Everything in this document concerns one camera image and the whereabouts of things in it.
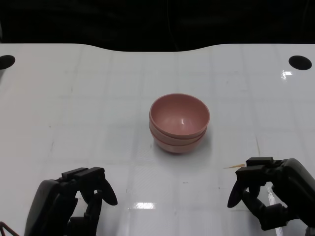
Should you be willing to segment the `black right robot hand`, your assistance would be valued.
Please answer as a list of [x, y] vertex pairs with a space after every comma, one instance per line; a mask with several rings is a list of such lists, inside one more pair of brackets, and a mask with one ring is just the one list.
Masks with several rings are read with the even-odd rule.
[[[309, 228], [314, 228], [315, 180], [298, 160], [252, 157], [236, 171], [236, 176], [228, 208], [242, 201], [259, 220], [264, 231], [286, 226], [294, 219], [300, 219]], [[268, 182], [272, 183], [273, 192], [285, 206], [266, 206], [258, 199], [260, 188]]]

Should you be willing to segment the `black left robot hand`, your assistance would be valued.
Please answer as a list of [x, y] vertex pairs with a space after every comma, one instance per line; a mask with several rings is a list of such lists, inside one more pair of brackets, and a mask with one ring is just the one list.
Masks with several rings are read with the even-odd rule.
[[28, 213], [26, 236], [95, 236], [102, 202], [117, 197], [100, 167], [78, 168], [44, 180]]

